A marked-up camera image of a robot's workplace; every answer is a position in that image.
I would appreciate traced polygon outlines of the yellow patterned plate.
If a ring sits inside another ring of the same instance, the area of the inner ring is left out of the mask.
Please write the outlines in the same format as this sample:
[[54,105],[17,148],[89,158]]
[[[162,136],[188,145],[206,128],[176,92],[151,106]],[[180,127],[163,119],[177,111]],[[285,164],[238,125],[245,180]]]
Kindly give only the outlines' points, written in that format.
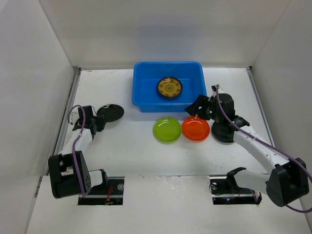
[[168,99],[178,98],[183,90],[182,83],[175,77],[165,77],[157,84],[158,93]]

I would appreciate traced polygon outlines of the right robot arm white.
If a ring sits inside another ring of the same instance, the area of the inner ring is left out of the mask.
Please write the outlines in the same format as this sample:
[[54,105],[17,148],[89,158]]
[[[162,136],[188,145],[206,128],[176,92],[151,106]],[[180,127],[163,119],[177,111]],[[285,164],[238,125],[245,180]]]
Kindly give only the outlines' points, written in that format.
[[266,170],[261,174],[244,167],[233,169],[213,191],[214,195],[250,190],[256,197],[256,203],[264,193],[275,205],[284,207],[309,193],[305,162],[300,158],[287,157],[265,142],[248,121],[235,113],[234,100],[229,94],[199,95],[185,111],[202,120],[212,119],[212,133],[218,141],[240,145]]

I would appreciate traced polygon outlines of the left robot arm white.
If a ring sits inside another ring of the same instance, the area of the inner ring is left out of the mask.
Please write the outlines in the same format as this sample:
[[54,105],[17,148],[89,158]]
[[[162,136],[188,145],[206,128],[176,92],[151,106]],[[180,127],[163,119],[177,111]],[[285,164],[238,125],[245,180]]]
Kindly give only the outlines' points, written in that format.
[[88,170],[84,158],[97,131],[104,129],[105,121],[94,115],[92,106],[76,107],[78,120],[69,142],[57,155],[48,159],[52,194],[56,199],[86,196],[90,192],[104,193],[110,186],[106,172],[103,169]]

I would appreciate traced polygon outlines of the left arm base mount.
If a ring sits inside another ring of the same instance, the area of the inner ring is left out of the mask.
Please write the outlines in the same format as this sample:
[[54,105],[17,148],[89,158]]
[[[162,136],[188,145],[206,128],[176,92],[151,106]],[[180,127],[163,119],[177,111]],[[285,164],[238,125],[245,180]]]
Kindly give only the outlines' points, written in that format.
[[124,182],[125,177],[108,177],[108,186],[105,189],[93,187],[88,195],[78,197],[78,205],[123,205]]

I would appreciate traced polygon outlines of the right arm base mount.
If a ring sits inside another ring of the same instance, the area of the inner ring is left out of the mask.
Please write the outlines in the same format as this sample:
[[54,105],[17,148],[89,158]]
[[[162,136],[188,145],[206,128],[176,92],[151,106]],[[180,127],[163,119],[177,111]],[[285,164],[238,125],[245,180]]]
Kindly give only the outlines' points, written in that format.
[[210,176],[209,191],[214,205],[259,205],[262,201],[260,192],[230,188],[225,175]]

